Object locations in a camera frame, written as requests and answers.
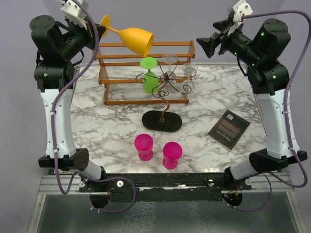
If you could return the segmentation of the aluminium rail frame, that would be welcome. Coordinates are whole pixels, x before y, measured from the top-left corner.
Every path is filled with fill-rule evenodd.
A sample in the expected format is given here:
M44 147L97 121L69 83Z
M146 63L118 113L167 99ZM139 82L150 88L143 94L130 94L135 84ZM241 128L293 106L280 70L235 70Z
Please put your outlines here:
M187 105L172 110L183 119L175 133L155 132L141 123L150 105L105 106L98 84L98 65L77 83L72 101L73 137L90 151L91 160L110 173L221 173L249 153L264 148L266 136L251 88L235 64L200 64L195 95ZM232 150L208 135L226 110L250 125ZM134 145L140 134L153 138L153 157L139 159ZM178 143L182 157L175 169L163 165L163 147ZM108 194L81 193L85 185L62 174L70 192L62 195L53 172L41 178L29 231L32 233L304 233L294 189L283 184L288 173L258 175L251 190L222 192L221 201L191 200L113 202L106 213L93 208L89 198L104 203Z

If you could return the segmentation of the orange wooden dish rack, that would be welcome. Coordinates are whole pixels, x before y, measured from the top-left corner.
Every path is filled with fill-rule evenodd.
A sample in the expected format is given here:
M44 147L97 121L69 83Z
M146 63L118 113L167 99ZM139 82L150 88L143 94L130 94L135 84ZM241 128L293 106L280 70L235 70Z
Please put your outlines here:
M109 100L111 84L142 84L143 90L157 90L161 85L173 87L174 83L191 80L193 75L177 74L177 68L190 63L195 58L195 45L191 41L154 42L153 47L188 47L187 53L149 54L143 60L137 54L102 55L99 51L95 59L99 61L98 83L104 86L105 105L157 104L162 100Z

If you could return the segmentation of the dark book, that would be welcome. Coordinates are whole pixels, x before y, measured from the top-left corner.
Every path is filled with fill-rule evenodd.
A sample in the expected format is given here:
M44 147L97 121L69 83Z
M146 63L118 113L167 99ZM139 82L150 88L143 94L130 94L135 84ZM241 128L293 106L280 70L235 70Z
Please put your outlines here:
M249 125L250 122L232 111L226 110L208 132L208 135L224 147L232 150Z

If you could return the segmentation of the right pink plastic goblet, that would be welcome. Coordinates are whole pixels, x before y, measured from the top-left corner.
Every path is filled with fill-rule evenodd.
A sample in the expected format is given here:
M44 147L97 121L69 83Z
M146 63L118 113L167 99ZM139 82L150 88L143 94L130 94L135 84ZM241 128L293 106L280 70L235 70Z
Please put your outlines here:
M182 157L183 149L176 142L168 142L163 147L163 165L166 169L175 169Z

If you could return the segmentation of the green plastic wine glass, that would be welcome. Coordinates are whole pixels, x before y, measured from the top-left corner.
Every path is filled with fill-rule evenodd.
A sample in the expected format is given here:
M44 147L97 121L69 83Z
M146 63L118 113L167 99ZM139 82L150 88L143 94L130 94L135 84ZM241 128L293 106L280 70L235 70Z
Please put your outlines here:
M140 61L140 66L147 70L143 76L143 91L146 94L156 94L159 89L159 79L151 69L157 66L157 60L153 57L145 57Z

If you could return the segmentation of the left pink plastic goblet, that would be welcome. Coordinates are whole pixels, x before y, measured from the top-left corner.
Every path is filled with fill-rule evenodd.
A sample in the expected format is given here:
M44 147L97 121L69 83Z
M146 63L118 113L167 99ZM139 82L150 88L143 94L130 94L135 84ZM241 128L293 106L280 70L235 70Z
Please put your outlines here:
M153 157L153 138L148 134L140 134L134 140L135 148L138 152L138 157L142 161L149 161Z

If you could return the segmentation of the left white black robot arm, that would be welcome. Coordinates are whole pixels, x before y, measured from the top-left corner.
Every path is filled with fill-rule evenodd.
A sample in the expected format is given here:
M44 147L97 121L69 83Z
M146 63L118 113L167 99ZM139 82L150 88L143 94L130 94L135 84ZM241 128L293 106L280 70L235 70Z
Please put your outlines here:
M77 78L72 58L83 48L95 50L105 27L91 24L86 28L68 19L67 25L52 16L36 16L30 22L31 37L37 46L34 77L45 108L47 147L39 158L40 167L55 171L77 172L91 179L90 185L100 192L106 189L103 168L91 162L88 149L76 148L71 129L70 108Z

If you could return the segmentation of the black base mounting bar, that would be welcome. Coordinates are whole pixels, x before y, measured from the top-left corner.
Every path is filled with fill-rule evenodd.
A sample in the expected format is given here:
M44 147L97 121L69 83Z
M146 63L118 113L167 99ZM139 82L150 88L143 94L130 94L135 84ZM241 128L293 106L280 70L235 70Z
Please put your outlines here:
M208 200L221 201L223 191L251 190L249 181L226 186L221 173L110 173L107 182L86 181L81 193L104 195L111 190L111 201L162 202Z

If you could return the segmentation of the orange plastic wine glass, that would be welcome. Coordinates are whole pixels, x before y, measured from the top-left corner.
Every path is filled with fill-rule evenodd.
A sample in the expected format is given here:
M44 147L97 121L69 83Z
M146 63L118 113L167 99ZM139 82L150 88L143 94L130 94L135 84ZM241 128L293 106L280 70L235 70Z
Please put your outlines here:
M108 31L116 33L124 45L135 54L143 58L149 54L154 41L154 34L152 32L140 28L113 29L110 26L109 15L105 15L102 18L100 25L106 27Z

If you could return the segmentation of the frosted clear wine glass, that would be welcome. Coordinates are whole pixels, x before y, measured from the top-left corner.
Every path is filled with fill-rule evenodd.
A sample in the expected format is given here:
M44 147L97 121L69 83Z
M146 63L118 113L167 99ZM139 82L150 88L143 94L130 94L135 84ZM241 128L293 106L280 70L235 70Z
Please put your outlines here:
M181 69L188 77L182 82L180 93L184 99L191 99L195 90L195 84L191 78L197 75L198 67L194 63L186 63L182 65Z

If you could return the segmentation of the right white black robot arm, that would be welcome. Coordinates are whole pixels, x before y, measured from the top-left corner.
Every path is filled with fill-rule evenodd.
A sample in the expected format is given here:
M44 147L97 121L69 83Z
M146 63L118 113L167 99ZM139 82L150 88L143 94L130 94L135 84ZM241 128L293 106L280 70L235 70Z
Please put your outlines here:
M211 58L217 47L219 55L232 53L246 64L246 77L251 84L259 114L267 136L267 147L253 152L239 164L225 169L224 186L234 190L241 179L257 173L278 171L288 165L307 159L294 136L290 116L287 68L278 61L291 36L287 25L275 18L267 19L254 39L243 34L240 25L230 32L233 22L226 19L213 23L219 30L211 37L196 39L206 56Z

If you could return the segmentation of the pink plastic goblet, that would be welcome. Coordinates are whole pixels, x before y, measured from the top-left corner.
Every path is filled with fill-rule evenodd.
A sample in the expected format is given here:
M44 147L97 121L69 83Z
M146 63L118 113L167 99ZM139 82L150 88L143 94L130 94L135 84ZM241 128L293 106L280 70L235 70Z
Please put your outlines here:
M182 157L183 149L176 142L168 142L163 147L163 165L166 169L175 169Z
M138 152L138 157L142 161L149 161L153 157L153 138L148 134L140 134L134 140L135 148Z

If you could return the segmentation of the metal wine glass rack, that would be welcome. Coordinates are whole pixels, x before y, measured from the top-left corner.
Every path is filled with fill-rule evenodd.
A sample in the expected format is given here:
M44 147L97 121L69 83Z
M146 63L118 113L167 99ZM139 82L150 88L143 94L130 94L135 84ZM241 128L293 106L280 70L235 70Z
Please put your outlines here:
M179 66L179 59L178 62L173 63L171 65L172 71L175 73L175 70ZM142 116L142 124L146 129L153 130L153 131L160 131L160 132L169 132L174 133L178 131L182 126L182 118L180 115L170 112L170 102L166 99L166 97L170 94L169 89L173 89L177 93L180 93L180 88L177 88L175 85L171 84L169 79L169 75L163 71L163 68L160 62L157 60L157 66L152 68L151 71L157 76L159 79L159 89L156 94L150 94L154 98L160 101L159 106L163 108L162 111L158 110L151 110L143 114ZM140 73L136 76L136 81L141 80L143 84L143 76L145 73ZM176 82L181 80L181 78L177 78L176 75Z

